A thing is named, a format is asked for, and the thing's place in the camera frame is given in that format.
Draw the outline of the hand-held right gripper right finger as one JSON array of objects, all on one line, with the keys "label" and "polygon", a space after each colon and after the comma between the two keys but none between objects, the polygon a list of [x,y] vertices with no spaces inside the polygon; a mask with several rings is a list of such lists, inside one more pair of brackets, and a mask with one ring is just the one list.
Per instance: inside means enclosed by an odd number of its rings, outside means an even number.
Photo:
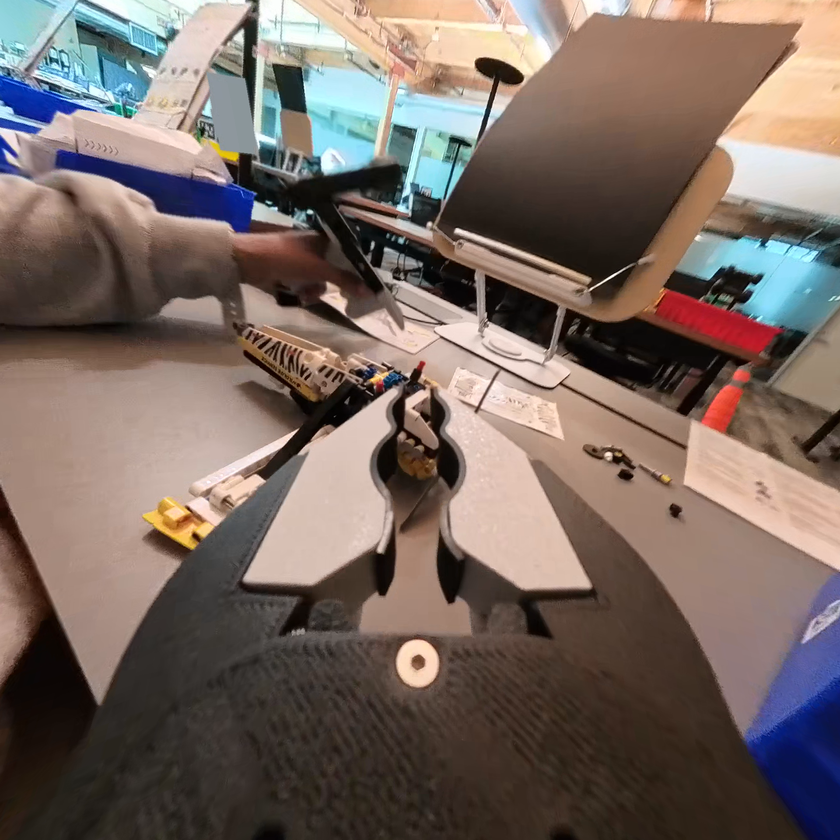
[{"label": "hand-held right gripper right finger", "polygon": [[515,632],[547,632],[542,605],[595,606],[595,586],[526,452],[447,391],[431,405],[447,490],[437,579],[447,604],[465,605],[469,631],[487,632],[501,610]]}]

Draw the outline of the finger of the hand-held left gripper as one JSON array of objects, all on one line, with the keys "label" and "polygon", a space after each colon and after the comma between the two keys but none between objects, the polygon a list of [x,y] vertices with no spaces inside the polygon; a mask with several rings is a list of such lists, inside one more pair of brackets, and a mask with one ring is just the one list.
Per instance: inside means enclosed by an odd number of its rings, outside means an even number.
[{"label": "finger of the hand-held left gripper", "polygon": [[334,322],[344,326],[346,329],[354,329],[356,332],[372,336],[372,333],[364,326],[358,318],[351,318],[344,309],[334,305],[335,301],[318,299],[305,305],[305,309],[319,316],[321,319]]},{"label": "finger of the hand-held left gripper", "polygon": [[380,314],[387,317],[395,330],[404,330],[405,319],[398,302],[388,289],[368,292],[361,297],[348,300],[348,318],[359,320]]}]

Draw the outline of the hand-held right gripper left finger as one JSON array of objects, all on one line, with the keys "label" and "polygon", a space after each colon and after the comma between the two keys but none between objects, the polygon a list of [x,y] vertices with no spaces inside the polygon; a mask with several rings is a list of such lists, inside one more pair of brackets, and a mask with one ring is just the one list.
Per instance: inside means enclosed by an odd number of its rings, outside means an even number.
[{"label": "hand-held right gripper left finger", "polygon": [[313,601],[388,592],[396,522],[386,484],[404,415],[398,386],[309,450],[245,571],[245,588]]}]

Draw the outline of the zebra striped lego helicopter model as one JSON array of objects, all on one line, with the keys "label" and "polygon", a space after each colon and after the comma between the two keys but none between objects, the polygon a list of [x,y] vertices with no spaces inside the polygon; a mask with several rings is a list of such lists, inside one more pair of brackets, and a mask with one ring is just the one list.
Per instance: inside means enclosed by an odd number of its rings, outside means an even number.
[{"label": "zebra striped lego helicopter model", "polygon": [[292,457],[347,423],[383,394],[401,389],[405,414],[397,435],[396,463],[408,476],[429,480],[437,474],[439,442],[433,430],[430,393],[437,384],[420,360],[410,372],[359,353],[344,357],[327,347],[266,325],[236,325],[246,360],[284,386],[306,415],[299,429],[240,458],[191,485],[181,503],[217,528],[255,495]]}]

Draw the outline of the long yellow lego piece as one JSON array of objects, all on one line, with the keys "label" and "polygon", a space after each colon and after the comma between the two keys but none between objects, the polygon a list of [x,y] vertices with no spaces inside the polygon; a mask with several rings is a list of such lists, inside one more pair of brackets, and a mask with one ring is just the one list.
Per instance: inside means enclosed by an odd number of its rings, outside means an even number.
[{"label": "long yellow lego piece", "polygon": [[162,525],[159,524],[156,509],[144,513],[142,519],[153,530],[187,550],[194,550],[215,529],[212,523],[200,519],[194,513],[192,513],[193,522],[191,525],[179,531],[164,530]]}]

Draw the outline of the person's left forearm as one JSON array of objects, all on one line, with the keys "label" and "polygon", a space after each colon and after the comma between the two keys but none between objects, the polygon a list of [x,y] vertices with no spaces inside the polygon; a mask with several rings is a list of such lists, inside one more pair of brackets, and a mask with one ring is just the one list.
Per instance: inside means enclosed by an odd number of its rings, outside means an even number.
[{"label": "person's left forearm", "polygon": [[1,177],[1,324],[138,322],[178,298],[242,298],[226,223],[158,211],[106,178]]}]

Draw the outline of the lego sticker sheet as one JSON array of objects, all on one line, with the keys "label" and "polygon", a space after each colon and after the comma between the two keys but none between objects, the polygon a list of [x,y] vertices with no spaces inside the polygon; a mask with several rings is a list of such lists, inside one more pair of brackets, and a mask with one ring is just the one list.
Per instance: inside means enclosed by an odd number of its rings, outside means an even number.
[{"label": "lego sticker sheet", "polygon": [[498,380],[492,381],[462,367],[453,373],[447,390],[474,409],[545,436],[564,439],[558,407],[540,396],[522,392]]}]

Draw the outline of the person's left hand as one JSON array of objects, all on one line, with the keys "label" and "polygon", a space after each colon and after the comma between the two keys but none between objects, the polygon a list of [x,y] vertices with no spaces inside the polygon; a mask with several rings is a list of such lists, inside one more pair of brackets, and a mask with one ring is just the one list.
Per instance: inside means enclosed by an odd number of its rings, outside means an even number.
[{"label": "person's left hand", "polygon": [[316,300],[328,286],[350,298],[368,298],[370,289],[353,272],[325,258],[326,240],[317,233],[234,234],[233,256],[240,281],[265,292],[284,288],[302,300]]}]

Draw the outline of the long wooden desk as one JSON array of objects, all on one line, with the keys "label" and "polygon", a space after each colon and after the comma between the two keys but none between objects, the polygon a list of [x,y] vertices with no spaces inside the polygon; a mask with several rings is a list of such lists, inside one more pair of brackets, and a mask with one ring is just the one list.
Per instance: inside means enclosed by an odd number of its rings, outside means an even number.
[{"label": "long wooden desk", "polygon": [[379,212],[372,202],[363,204],[361,199],[341,203],[339,210],[355,228],[362,244],[369,246],[369,261],[374,268],[382,267],[387,249],[422,266],[438,254],[431,229],[408,218]]}]

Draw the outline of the black metal pole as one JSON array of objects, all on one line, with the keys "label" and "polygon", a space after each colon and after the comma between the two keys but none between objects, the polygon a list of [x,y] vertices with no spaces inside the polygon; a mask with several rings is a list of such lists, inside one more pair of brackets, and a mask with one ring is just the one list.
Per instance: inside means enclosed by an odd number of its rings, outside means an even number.
[{"label": "black metal pole", "polygon": [[[258,71],[258,44],[259,44],[259,1],[247,1],[250,11],[242,27],[243,59],[242,77],[245,81],[245,88],[248,97],[248,110],[250,117],[250,128],[254,130],[256,141],[257,129],[255,128],[256,116],[256,87],[259,76]],[[254,163],[258,160],[259,147],[255,143],[252,152],[239,153],[238,159],[238,184],[245,189],[252,190],[255,186]]]}]

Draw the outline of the blue plastic bin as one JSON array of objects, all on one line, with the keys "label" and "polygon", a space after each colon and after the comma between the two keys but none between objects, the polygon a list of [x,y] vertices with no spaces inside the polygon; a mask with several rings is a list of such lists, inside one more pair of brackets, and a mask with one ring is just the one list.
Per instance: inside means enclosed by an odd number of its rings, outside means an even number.
[{"label": "blue plastic bin", "polygon": [[149,198],[163,214],[226,222],[237,233],[247,233],[251,226],[255,195],[234,183],[206,182],[66,150],[56,153],[56,168],[126,186]]},{"label": "blue plastic bin", "polygon": [[744,739],[803,834],[838,839],[838,574],[817,593]]},{"label": "blue plastic bin", "polygon": [[5,75],[1,75],[1,101],[18,117],[39,123],[51,123],[58,113],[70,115],[81,108],[76,101]]}]

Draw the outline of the black round base stand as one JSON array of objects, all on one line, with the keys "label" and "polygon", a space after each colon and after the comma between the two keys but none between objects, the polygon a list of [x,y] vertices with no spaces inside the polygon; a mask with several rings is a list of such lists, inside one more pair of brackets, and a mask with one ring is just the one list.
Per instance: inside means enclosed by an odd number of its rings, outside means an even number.
[{"label": "black round base stand", "polygon": [[474,67],[481,76],[490,81],[490,93],[476,137],[476,141],[479,142],[487,131],[499,86],[516,88],[524,82],[524,75],[505,60],[490,56],[476,58]]}]

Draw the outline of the white poster board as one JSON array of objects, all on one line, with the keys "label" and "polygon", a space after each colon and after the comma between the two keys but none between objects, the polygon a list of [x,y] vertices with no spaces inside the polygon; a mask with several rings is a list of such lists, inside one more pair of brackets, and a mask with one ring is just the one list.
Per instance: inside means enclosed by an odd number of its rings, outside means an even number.
[{"label": "white poster board", "polygon": [[200,6],[163,55],[134,120],[155,129],[193,133],[209,99],[207,74],[253,9],[252,3]]}]

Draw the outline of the white printed paper sheet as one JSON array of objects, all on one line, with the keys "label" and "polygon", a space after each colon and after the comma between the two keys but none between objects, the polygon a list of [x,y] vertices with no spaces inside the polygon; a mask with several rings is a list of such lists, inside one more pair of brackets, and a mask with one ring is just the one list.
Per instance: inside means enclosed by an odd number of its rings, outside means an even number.
[{"label": "white printed paper sheet", "polygon": [[684,485],[839,572],[838,490],[696,421]]}]

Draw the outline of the orange traffic cone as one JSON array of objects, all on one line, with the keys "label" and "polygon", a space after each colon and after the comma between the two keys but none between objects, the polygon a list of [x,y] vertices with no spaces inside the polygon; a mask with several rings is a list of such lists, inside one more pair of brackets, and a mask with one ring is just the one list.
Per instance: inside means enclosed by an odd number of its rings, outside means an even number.
[{"label": "orange traffic cone", "polygon": [[732,374],[725,386],[714,396],[700,420],[701,425],[726,434],[739,407],[745,387],[751,381],[751,367],[744,365]]}]

